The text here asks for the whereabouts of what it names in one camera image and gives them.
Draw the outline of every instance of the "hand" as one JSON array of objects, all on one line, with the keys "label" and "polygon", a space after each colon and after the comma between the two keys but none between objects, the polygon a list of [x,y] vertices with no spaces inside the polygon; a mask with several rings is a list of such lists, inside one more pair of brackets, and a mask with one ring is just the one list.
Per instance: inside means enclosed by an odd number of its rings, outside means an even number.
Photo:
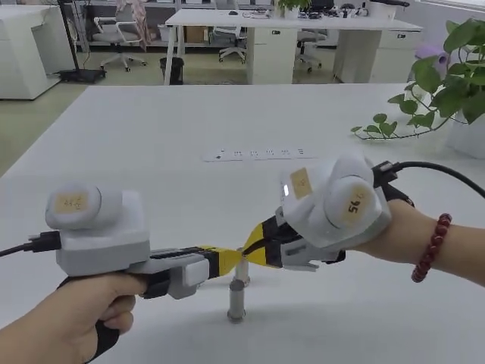
[{"label": "hand", "polygon": [[376,239],[354,250],[390,262],[415,264],[433,233],[436,221],[399,199],[389,201],[389,207],[393,220],[387,229]]},{"label": "hand", "polygon": [[134,295],[145,290],[143,281],[124,274],[71,281],[43,300],[23,320],[51,338],[49,352],[53,357],[46,358],[45,362],[85,363],[96,352],[96,322],[102,320],[106,327],[126,333],[133,324]]}]

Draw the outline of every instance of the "computer monitor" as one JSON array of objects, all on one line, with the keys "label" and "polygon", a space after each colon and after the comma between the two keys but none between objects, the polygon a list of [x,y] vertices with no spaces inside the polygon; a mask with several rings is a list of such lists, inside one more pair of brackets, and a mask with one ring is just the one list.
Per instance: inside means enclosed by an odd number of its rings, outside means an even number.
[{"label": "computer monitor", "polygon": [[333,0],[311,0],[309,11],[324,12],[333,8]]}]

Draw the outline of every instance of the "red bead bracelet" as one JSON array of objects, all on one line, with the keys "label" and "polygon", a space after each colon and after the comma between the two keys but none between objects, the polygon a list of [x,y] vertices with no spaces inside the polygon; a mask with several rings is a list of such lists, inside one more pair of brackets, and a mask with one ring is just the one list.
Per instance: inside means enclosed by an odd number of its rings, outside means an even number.
[{"label": "red bead bracelet", "polygon": [[438,219],[434,233],[431,236],[430,244],[427,246],[419,263],[415,266],[415,270],[412,272],[411,279],[414,282],[419,283],[426,278],[427,273],[431,269],[431,264],[440,252],[451,223],[452,216],[450,214],[442,214]]}]

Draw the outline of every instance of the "metal cylinder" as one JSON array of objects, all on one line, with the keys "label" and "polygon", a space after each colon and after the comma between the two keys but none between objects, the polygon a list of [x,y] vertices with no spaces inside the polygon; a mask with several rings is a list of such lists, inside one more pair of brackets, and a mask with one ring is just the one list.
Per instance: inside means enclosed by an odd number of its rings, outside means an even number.
[{"label": "metal cylinder", "polygon": [[249,262],[242,257],[239,263],[236,265],[236,272],[234,274],[234,280],[240,280],[244,283],[244,287],[248,287],[251,279],[249,278]]},{"label": "metal cylinder", "polygon": [[236,324],[241,322],[246,315],[244,310],[244,282],[235,279],[229,285],[229,310],[227,317]]}]

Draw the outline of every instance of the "white wall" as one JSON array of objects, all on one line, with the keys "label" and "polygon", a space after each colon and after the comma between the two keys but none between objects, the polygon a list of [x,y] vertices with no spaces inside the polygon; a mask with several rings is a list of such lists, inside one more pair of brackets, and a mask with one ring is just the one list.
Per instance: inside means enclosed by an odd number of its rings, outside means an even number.
[{"label": "white wall", "polygon": [[424,28],[423,41],[434,46],[443,46],[447,32],[447,20],[462,23],[469,17],[485,20],[485,13],[469,11],[445,6],[423,4],[408,0],[411,5],[405,10],[399,9],[396,18]]}]

